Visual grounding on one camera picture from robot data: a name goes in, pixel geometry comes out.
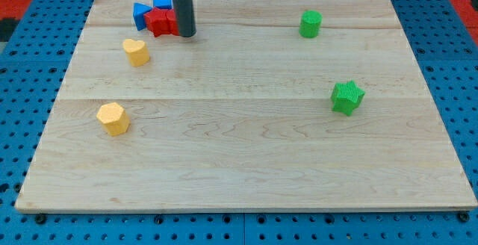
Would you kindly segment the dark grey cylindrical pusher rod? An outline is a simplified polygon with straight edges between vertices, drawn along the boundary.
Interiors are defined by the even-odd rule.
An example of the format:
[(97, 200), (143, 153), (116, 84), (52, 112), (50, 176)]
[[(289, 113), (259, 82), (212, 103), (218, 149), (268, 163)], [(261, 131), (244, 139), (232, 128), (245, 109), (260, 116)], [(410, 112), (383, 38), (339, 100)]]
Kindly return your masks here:
[(196, 34), (196, 22), (193, 10), (193, 0), (173, 0), (179, 35), (192, 37)]

